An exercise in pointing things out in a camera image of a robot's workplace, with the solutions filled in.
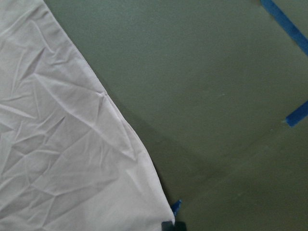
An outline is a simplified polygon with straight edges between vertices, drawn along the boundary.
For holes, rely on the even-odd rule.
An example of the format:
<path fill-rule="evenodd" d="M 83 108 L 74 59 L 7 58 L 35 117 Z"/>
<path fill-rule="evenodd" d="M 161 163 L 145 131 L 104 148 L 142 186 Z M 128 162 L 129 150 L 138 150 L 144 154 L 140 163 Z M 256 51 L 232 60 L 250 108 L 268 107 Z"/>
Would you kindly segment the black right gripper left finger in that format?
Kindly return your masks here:
<path fill-rule="evenodd" d="M 172 221 L 164 221 L 161 223 L 161 229 L 162 231 L 173 231 L 174 224 L 172 223 Z"/>

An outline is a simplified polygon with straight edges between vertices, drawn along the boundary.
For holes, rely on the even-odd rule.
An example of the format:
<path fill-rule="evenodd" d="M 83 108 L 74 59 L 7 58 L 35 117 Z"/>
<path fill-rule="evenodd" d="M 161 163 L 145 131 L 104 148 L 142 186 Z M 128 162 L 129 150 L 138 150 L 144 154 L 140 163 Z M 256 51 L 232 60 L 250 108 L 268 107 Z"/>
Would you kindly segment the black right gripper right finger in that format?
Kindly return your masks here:
<path fill-rule="evenodd" d="M 187 231 L 186 223 L 183 221 L 176 221 L 174 224 L 174 231 Z"/>

